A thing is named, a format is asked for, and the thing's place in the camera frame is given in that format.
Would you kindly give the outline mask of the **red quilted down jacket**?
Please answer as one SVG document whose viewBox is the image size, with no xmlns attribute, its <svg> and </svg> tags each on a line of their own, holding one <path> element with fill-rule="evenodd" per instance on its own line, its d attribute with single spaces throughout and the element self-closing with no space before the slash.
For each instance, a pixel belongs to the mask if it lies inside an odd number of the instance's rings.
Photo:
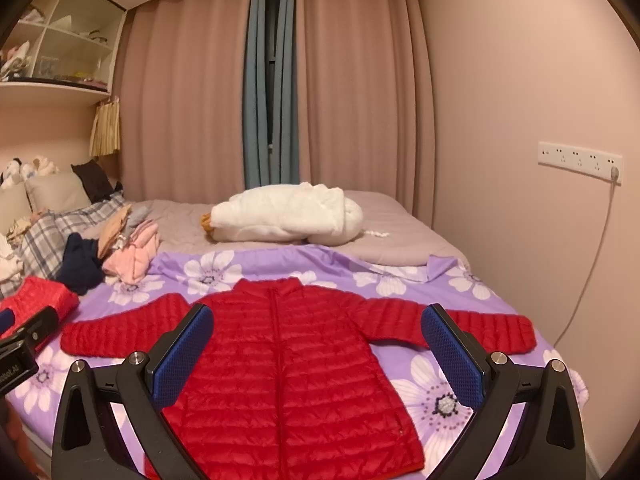
<svg viewBox="0 0 640 480">
<path fill-rule="evenodd" d="M 425 344 L 422 304 L 296 278 L 203 298 L 154 372 L 152 399 L 212 479 L 390 479 L 429 470 L 421 432 L 452 442 L 472 416 L 424 358 L 387 378 L 374 344 Z"/>
</svg>

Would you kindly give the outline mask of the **folded red down jacket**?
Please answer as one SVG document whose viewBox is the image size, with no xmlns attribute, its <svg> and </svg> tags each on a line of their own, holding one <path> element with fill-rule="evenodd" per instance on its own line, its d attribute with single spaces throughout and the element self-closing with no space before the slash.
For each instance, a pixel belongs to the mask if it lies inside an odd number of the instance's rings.
<svg viewBox="0 0 640 480">
<path fill-rule="evenodd" d="M 2 328 L 1 335 L 13 335 L 45 307 L 52 307 L 58 315 L 58 324 L 62 324 L 78 308 L 79 303 L 78 295 L 62 283 L 28 276 L 15 294 L 1 300 L 1 312 L 11 310 L 15 318 L 11 327 Z"/>
</svg>

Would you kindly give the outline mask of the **plaid grey blanket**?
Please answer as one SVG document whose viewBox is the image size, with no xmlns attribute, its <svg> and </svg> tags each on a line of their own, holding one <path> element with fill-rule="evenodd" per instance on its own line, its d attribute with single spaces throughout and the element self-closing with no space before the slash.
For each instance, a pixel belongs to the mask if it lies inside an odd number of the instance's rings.
<svg viewBox="0 0 640 480">
<path fill-rule="evenodd" d="M 110 218 L 126 203 L 122 192 L 115 192 L 108 200 L 67 212 L 46 212 L 24 235 L 17 247 L 17 257 L 23 270 L 16 281 L 1 284 L 1 298 L 15 294 L 26 276 L 52 280 L 62 266 L 66 240 L 72 233 L 85 232 Z"/>
</svg>

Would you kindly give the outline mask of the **pink folded garment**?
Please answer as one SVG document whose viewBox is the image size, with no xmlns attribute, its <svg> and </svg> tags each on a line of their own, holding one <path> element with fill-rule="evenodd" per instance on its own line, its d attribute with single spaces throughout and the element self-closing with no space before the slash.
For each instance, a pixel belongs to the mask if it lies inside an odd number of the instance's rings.
<svg viewBox="0 0 640 480">
<path fill-rule="evenodd" d="M 160 233 L 155 221 L 137 226 L 127 244 L 109 255 L 102 266 L 106 276 L 118 278 L 126 285 L 137 285 L 148 273 L 160 247 Z"/>
</svg>

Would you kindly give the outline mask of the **tan folded garment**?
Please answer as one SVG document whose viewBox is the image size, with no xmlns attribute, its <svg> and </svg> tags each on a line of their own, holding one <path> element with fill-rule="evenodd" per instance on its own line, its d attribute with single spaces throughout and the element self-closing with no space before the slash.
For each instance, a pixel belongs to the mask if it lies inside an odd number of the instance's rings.
<svg viewBox="0 0 640 480">
<path fill-rule="evenodd" d="M 100 233 L 98 238 L 98 258 L 103 259 L 107 253 L 110 251 L 110 248 L 119 237 L 119 234 L 125 229 L 129 214 L 131 210 L 131 205 L 126 204 L 119 208 L 111 217 L 105 222 L 104 227 Z"/>
</svg>

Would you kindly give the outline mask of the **plush toys on headboard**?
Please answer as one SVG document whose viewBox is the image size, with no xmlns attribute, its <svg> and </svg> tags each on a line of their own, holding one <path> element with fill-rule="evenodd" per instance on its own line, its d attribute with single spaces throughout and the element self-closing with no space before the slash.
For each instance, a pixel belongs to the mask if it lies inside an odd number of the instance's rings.
<svg viewBox="0 0 640 480">
<path fill-rule="evenodd" d="M 29 179 L 59 172 L 60 168 L 47 157 L 36 156 L 31 162 L 22 162 L 21 159 L 14 157 L 1 171 L 1 188 L 6 190 Z"/>
</svg>

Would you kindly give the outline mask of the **dark brown cushion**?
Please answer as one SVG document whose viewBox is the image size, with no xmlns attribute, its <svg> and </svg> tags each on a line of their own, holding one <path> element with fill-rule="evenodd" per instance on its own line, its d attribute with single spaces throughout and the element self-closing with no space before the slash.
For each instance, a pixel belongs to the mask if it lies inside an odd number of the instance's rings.
<svg viewBox="0 0 640 480">
<path fill-rule="evenodd" d="M 70 168 L 81 180 L 82 187 L 93 204 L 109 200 L 114 193 L 124 189 L 119 181 L 112 185 L 104 169 L 93 159 Z"/>
</svg>

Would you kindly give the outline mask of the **yellow hanging fringe cloth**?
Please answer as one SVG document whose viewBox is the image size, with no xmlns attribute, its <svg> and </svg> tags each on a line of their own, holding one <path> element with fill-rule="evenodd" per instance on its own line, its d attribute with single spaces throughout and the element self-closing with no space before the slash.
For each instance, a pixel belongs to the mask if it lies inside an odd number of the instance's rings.
<svg viewBox="0 0 640 480">
<path fill-rule="evenodd" d="M 96 107 L 90 142 L 89 156 L 104 157 L 120 150 L 119 98 L 102 102 Z"/>
</svg>

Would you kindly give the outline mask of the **grey bed blanket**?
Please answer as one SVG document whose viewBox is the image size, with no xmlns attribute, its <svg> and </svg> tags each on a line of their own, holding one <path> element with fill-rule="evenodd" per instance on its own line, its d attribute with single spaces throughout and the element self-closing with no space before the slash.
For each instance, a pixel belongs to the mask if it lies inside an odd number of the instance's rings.
<svg viewBox="0 0 640 480">
<path fill-rule="evenodd" d="M 424 266 L 428 258 L 454 257 L 465 266 L 468 258 L 442 236 L 414 218 L 390 196 L 347 191 L 347 197 L 363 211 L 360 237 L 335 250 L 364 262 L 382 266 Z M 206 204 L 176 203 L 171 200 L 137 202 L 134 209 L 149 207 L 148 218 L 158 224 L 160 252 L 204 255 L 213 250 L 279 248 L 279 243 L 229 242 L 210 240 L 200 225 L 201 215 L 210 211 Z"/>
</svg>

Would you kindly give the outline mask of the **blue-grey sheer curtain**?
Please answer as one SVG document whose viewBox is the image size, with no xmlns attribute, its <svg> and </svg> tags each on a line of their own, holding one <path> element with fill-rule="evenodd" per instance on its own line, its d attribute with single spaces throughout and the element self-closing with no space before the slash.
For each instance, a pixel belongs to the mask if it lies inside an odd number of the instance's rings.
<svg viewBox="0 0 640 480">
<path fill-rule="evenodd" d="M 247 188 L 299 181 L 296 0 L 250 0 L 242 142 Z"/>
</svg>

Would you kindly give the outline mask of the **pink left curtain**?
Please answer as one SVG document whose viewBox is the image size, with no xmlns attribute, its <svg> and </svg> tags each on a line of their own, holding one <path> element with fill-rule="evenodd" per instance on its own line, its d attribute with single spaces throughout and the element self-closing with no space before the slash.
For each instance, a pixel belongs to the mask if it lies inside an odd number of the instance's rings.
<svg viewBox="0 0 640 480">
<path fill-rule="evenodd" d="M 250 0 L 152 0 L 120 61 L 120 176 L 130 200 L 214 204 L 243 191 Z"/>
</svg>

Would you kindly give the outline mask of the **pink curtain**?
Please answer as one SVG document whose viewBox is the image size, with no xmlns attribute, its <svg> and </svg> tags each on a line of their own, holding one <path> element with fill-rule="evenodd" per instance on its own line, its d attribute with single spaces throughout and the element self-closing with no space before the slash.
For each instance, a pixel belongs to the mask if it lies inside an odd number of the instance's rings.
<svg viewBox="0 0 640 480">
<path fill-rule="evenodd" d="M 130 200 L 214 204 L 243 191 L 250 0 L 152 0 L 120 61 L 120 176 Z"/>
<path fill-rule="evenodd" d="M 299 174 L 433 219 L 435 117 L 419 0 L 296 0 Z"/>
</svg>

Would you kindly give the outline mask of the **pink right curtain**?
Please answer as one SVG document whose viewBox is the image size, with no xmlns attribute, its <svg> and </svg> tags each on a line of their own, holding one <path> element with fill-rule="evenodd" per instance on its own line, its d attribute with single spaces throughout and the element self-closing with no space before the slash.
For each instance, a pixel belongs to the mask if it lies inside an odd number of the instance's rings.
<svg viewBox="0 0 640 480">
<path fill-rule="evenodd" d="M 435 117 L 419 0 L 296 0 L 299 174 L 433 219 Z"/>
</svg>

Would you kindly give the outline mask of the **white wall power strip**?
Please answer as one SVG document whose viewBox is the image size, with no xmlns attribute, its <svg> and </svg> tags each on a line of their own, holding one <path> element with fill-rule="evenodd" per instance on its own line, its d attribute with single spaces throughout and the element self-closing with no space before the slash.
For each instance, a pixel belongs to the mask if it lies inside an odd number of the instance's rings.
<svg viewBox="0 0 640 480">
<path fill-rule="evenodd" d="M 622 155 L 605 153 L 591 148 L 580 148 L 549 142 L 539 142 L 539 165 L 584 174 L 616 185 L 623 183 L 624 160 Z"/>
</svg>

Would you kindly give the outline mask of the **white wall shelf unit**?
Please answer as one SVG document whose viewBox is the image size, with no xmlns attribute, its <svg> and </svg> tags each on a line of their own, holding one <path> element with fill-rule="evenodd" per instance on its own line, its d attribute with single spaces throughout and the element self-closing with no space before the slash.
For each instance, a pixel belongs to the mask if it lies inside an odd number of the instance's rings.
<svg viewBox="0 0 640 480">
<path fill-rule="evenodd" d="M 32 0 L 1 46 L 1 106 L 107 100 L 126 14 L 112 0 Z"/>
</svg>

